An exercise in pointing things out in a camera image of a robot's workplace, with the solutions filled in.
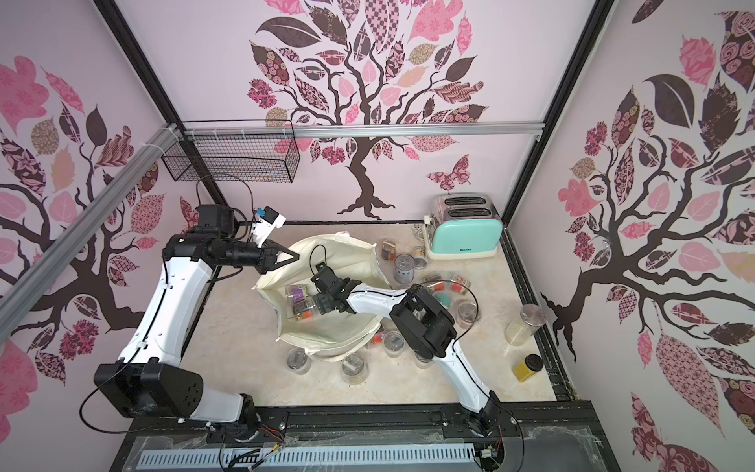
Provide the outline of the red seed jar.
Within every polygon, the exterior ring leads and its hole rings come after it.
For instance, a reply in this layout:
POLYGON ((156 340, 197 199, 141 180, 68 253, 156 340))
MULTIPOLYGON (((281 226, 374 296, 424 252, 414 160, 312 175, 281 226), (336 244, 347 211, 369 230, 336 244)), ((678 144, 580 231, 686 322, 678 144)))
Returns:
POLYGON ((468 293, 469 281, 464 277, 452 277, 448 283, 448 287, 453 292, 466 295, 468 293))
POLYGON ((441 275, 431 275, 430 277, 426 277, 423 280, 422 285, 432 293, 446 290, 446 281, 441 275))

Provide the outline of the clear seed jar grey lid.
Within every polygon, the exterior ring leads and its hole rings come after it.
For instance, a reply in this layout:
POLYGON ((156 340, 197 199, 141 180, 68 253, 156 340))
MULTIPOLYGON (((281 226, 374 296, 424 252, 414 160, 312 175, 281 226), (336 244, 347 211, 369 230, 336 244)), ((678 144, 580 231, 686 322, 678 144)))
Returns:
POLYGON ((312 368, 312 359, 303 348, 296 347, 287 355, 286 368, 290 373, 306 375, 312 368))

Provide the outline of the clear seed jar dark lid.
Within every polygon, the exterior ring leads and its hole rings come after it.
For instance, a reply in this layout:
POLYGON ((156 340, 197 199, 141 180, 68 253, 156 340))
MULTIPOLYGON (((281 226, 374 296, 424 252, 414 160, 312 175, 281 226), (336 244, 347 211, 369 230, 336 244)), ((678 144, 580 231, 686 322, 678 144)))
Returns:
POLYGON ((383 335, 383 350, 390 358, 399 357, 406 346, 406 341, 398 330, 388 330, 383 335))

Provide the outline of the clear seed jar striped lid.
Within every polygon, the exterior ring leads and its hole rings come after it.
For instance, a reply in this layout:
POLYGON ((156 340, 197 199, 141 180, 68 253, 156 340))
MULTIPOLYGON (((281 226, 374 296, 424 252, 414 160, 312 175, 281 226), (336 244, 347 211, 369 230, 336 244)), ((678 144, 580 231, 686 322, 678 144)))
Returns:
POLYGON ((347 385, 361 385, 369 376, 369 365, 359 354, 350 354, 341 361, 341 377, 347 385))

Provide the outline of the yellow label seed jar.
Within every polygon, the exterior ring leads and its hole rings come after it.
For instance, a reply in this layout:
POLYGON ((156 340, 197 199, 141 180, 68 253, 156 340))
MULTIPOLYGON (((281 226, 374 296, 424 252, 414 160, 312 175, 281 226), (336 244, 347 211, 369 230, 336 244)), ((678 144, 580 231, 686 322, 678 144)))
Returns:
POLYGON ((543 358, 538 354, 527 354, 519 363, 511 369, 513 376, 518 383, 524 383, 534 375, 543 371, 545 363, 543 358))

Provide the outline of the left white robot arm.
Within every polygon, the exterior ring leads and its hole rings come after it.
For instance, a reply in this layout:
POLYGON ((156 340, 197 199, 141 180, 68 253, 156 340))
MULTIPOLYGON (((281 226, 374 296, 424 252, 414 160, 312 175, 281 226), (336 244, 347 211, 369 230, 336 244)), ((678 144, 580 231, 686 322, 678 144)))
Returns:
POLYGON ((257 210, 257 220, 244 237, 237 234, 238 210, 200 205, 198 213, 197 225, 166 244, 157 289, 143 320, 118 360, 98 366, 94 384, 124 418, 229 424, 255 435, 260 419, 249 395, 212 389, 181 362, 206 295, 220 280, 220 269, 252 267, 265 275, 299 256, 269 238, 286 221, 269 206, 257 210))

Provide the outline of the purple label small jar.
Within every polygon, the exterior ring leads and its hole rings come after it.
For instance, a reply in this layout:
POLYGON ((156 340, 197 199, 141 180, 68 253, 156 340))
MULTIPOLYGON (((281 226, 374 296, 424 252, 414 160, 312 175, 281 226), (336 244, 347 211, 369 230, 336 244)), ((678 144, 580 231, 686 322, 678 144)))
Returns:
POLYGON ((308 287, 304 284, 288 285, 285 288, 285 294, 292 304, 299 303, 310 295, 308 287))

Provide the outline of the clear jar sandy contents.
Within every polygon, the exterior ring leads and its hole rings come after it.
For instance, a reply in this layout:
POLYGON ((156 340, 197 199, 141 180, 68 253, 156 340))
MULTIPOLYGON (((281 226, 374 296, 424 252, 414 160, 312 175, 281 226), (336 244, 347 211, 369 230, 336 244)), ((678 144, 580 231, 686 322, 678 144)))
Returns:
POLYGON ((522 345, 545 324, 545 311, 539 305, 525 304, 506 327, 505 339, 513 346, 522 345))

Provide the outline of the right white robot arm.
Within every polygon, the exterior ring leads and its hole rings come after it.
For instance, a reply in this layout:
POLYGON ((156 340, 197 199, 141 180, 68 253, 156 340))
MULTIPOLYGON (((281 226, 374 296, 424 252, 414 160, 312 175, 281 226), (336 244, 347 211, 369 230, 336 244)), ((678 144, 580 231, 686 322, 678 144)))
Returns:
POLYGON ((479 437, 523 435, 521 425, 487 387, 468 361, 458 341, 450 312, 427 287, 413 284, 393 290, 341 278, 326 263, 316 265, 312 282, 316 305, 326 311, 368 314, 389 319, 409 347, 440 365, 467 411, 469 428, 479 437))

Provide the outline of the cream canvas tote bag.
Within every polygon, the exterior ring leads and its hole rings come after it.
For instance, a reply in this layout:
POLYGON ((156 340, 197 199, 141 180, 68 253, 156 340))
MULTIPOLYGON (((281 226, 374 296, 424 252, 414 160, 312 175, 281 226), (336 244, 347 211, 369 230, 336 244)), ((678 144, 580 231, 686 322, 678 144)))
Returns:
POLYGON ((327 262, 337 277, 389 289, 374 243, 346 232, 312 236, 290 250, 300 259, 260 277, 254 290, 277 313, 280 341, 324 362, 338 362, 357 352, 381 328, 381 315, 338 311, 320 294, 312 277, 316 265, 327 262))

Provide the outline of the teal label seed jar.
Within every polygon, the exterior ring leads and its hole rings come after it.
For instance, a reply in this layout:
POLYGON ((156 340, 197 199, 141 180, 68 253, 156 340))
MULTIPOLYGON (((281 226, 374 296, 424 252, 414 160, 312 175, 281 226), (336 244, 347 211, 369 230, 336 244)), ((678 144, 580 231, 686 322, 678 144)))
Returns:
POLYGON ((436 300, 442 305, 446 310, 449 310, 452 305, 452 297, 446 293, 436 293, 434 295, 436 300))

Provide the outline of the silver tin can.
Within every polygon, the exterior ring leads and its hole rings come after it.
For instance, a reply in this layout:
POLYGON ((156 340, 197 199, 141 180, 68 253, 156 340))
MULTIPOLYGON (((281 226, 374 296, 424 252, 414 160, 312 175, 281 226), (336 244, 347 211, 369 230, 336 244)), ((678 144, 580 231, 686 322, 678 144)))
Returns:
POLYGON ((410 284, 416 269, 415 258, 409 254, 398 255, 394 260, 394 279, 398 284, 410 284))

